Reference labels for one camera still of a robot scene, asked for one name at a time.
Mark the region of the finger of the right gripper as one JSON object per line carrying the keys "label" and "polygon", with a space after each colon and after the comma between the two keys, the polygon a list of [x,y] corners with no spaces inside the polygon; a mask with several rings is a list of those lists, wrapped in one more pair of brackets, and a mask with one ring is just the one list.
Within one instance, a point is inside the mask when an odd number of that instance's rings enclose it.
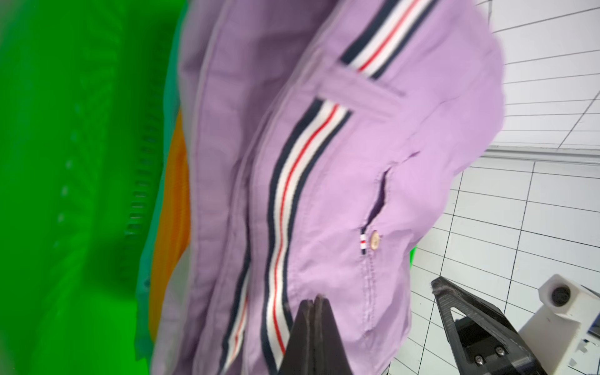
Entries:
{"label": "finger of the right gripper", "polygon": [[431,281],[431,289],[460,374],[546,373],[496,306],[444,277]]}

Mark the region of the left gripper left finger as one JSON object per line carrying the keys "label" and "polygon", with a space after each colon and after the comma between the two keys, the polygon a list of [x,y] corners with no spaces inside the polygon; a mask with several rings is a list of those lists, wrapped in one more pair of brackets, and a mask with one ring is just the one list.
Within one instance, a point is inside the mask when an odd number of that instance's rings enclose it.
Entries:
{"label": "left gripper left finger", "polygon": [[315,373],[313,347],[314,302],[301,302],[279,375],[313,375]]}

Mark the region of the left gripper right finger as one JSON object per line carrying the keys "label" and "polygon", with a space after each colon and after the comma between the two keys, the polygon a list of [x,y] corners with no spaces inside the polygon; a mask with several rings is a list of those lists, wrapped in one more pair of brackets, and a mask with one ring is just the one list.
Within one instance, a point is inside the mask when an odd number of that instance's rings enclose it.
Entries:
{"label": "left gripper right finger", "polygon": [[313,361],[314,373],[318,375],[353,373],[331,303],[323,295],[318,295],[314,301]]}

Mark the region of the orange pants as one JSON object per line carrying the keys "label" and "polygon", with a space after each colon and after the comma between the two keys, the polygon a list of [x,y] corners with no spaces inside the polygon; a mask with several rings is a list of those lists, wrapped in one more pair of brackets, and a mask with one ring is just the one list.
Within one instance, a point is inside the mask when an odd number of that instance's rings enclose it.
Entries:
{"label": "orange pants", "polygon": [[162,209],[154,245],[148,305],[148,330],[156,340],[170,277],[190,243],[191,205],[187,146],[182,115],[177,115],[166,164]]}

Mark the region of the purple pants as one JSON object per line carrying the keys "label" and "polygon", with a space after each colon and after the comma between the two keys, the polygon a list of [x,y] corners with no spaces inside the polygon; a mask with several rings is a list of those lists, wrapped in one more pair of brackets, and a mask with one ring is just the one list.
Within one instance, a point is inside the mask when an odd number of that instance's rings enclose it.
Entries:
{"label": "purple pants", "polygon": [[503,54],[472,1],[193,1],[181,31],[190,242],[154,374],[276,374],[300,304],[349,368],[411,328],[409,253],[500,132]]}

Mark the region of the green plastic basket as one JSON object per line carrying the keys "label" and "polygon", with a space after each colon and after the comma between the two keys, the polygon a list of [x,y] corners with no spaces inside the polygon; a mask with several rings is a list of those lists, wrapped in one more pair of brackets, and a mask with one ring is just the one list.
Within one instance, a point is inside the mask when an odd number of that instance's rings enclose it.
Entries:
{"label": "green plastic basket", "polygon": [[182,1],[1,4],[1,372],[146,374],[136,286]]}

